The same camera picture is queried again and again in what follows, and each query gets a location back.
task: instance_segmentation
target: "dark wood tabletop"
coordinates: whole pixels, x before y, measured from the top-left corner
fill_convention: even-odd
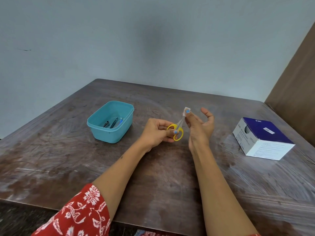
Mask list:
[[[134,106],[116,144],[98,141],[87,118],[111,100]],[[0,198],[61,207],[110,167],[148,118],[178,122],[184,107],[216,117],[210,147],[236,198],[262,235],[315,235],[315,148],[264,103],[96,79],[0,141]],[[241,117],[272,121],[296,146],[280,161],[245,156],[232,131]],[[205,235],[188,127],[161,143],[133,173],[114,221],[184,235]]]

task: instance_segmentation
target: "scissors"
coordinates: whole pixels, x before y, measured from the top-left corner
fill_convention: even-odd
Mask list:
[[[171,124],[171,125],[169,125],[168,128],[167,128],[167,130],[168,130],[170,127],[174,127],[174,130],[177,130],[178,133],[181,132],[181,136],[180,136],[179,139],[176,139],[177,134],[174,135],[174,137],[173,137],[174,141],[179,141],[179,140],[183,137],[183,135],[184,135],[184,131],[183,131],[183,129],[182,129],[184,120],[185,120],[185,116],[183,116],[182,119],[181,119],[178,123],[176,123],[176,124]]]

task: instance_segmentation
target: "hand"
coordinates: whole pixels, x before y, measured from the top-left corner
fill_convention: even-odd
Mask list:
[[[171,124],[173,123],[162,119],[150,118],[148,120],[139,138],[139,140],[149,149],[147,152],[159,145],[162,141],[169,143],[174,142],[172,137],[175,134],[178,134],[178,131],[173,128],[166,130]]]
[[[208,121],[203,122],[198,116],[186,110],[185,121],[190,129],[188,146],[190,151],[194,151],[197,144],[209,145],[209,138],[214,130],[215,117],[206,108],[201,108],[201,112],[207,116]]]

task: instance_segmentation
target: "barcode label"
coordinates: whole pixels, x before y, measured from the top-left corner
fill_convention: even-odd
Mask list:
[[[270,129],[268,129],[268,128],[264,128],[264,130],[266,130],[267,132],[269,132],[269,133],[271,133],[271,134],[275,134],[275,132],[273,132],[273,131],[271,131]]]

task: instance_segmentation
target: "blue plastic container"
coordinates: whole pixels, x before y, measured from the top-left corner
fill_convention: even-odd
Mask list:
[[[110,101],[93,113],[88,118],[87,124],[97,140],[107,143],[116,143],[131,126],[134,110],[134,107],[129,103]],[[116,118],[118,118],[118,120],[115,126],[109,128]],[[109,121],[110,124],[107,127],[103,127],[107,121]]]

